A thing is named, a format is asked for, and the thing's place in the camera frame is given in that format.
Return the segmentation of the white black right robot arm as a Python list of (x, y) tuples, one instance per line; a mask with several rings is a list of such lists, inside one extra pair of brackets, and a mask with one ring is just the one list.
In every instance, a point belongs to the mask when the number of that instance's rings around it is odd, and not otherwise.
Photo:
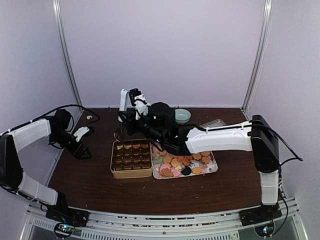
[(129, 135), (142, 133), (162, 152), (176, 156), (210, 151), (252, 152), (260, 175), (261, 205), (240, 211), (241, 224), (248, 226), (282, 216), (278, 201), (282, 169), (279, 142), (286, 142), (261, 115), (238, 124), (204, 128), (177, 126), (174, 109), (164, 102), (149, 105), (145, 100), (135, 99), (132, 106), (134, 110), (127, 110), (126, 102), (120, 103), (119, 121)]

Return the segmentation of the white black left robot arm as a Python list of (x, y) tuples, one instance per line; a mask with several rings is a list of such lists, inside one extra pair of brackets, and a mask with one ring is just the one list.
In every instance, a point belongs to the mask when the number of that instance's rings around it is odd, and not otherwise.
[(73, 104), (58, 106), (25, 123), (0, 134), (0, 186), (5, 191), (46, 206), (61, 222), (72, 218), (66, 196), (48, 187), (43, 173), (49, 173), (53, 157), (66, 150), (77, 160), (91, 158), (91, 152), (83, 142), (94, 133), (95, 117), (85, 125), (74, 128), (73, 114), (68, 111)]

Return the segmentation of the gold cookie tin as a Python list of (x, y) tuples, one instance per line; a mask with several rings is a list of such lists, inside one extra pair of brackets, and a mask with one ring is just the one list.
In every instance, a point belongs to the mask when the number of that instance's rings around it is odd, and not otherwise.
[(114, 141), (110, 171), (115, 179), (151, 177), (153, 163), (150, 142), (147, 139)]

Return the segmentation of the metal serving tongs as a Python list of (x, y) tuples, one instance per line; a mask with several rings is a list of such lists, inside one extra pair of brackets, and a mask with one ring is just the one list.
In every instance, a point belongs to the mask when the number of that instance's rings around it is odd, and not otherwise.
[(117, 128), (113, 133), (113, 137), (117, 142), (123, 142), (125, 139), (125, 126), (124, 123), (119, 121)]

